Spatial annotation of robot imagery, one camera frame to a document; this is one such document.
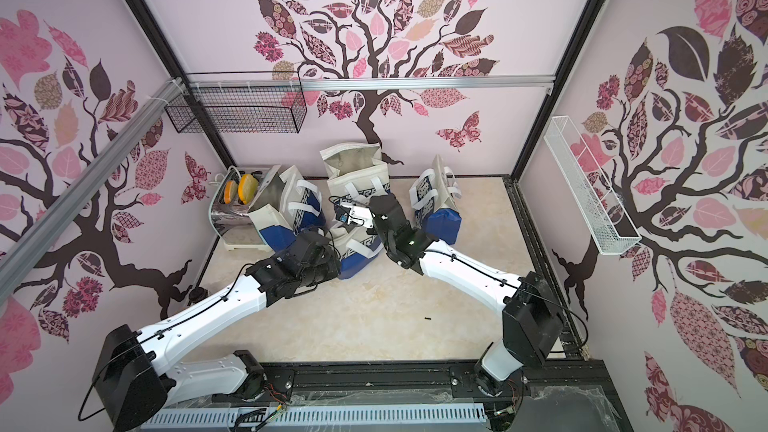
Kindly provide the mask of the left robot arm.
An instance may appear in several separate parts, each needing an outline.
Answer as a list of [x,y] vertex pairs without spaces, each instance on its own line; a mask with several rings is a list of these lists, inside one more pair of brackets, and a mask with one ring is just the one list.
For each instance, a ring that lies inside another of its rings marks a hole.
[[126,324],[113,329],[89,390],[116,431],[135,429],[166,406],[202,396],[254,399],[263,393],[266,375],[250,352],[193,363],[185,356],[239,320],[336,279],[340,268],[332,240],[304,231],[288,248],[243,266],[231,284],[190,308],[137,331]]

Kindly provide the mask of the blue takeout bag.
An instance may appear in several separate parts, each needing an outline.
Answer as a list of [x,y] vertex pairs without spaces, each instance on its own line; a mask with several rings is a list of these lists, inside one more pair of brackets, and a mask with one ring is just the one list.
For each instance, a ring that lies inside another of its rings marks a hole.
[[259,185],[247,217],[274,252],[288,248],[307,229],[324,228],[322,194],[296,166],[274,165]]
[[340,256],[338,278],[347,280],[370,264],[383,250],[380,238],[362,226],[344,225],[334,220],[329,232]]

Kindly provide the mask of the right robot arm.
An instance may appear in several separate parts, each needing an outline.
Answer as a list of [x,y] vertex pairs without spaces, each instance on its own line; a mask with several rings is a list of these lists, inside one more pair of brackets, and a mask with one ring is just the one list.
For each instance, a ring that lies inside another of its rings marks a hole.
[[542,366],[571,318],[545,279],[495,269],[414,228],[392,195],[371,198],[368,209],[366,226],[392,262],[458,289],[501,318],[501,338],[475,365],[482,393],[496,397],[513,374]]

